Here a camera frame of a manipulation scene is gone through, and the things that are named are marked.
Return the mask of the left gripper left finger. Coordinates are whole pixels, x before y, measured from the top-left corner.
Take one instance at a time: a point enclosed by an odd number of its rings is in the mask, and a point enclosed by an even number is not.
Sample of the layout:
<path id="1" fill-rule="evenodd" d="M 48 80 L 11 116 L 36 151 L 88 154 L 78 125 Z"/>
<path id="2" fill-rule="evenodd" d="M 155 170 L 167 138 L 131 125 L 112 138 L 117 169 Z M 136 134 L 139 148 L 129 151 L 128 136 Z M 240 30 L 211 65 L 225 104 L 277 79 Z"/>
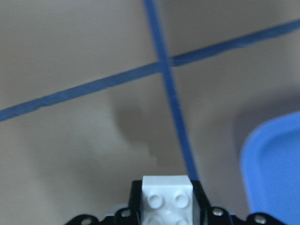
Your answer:
<path id="1" fill-rule="evenodd" d="M 131 210 L 131 214 L 136 221 L 135 225 L 141 225 L 142 180 L 134 180 L 131 183 L 128 207 Z"/>

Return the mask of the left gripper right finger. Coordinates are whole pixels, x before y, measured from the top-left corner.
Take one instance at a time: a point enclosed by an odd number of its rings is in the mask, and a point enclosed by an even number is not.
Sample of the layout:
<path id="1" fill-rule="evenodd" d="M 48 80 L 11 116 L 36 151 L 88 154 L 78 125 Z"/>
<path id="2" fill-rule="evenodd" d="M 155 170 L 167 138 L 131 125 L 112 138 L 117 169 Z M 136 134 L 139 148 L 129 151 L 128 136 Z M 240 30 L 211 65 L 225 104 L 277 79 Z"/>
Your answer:
<path id="1" fill-rule="evenodd" d="M 206 222 L 206 211 L 210 208 L 210 202 L 200 181 L 191 180 L 191 183 L 193 185 L 193 224 L 203 225 Z"/>

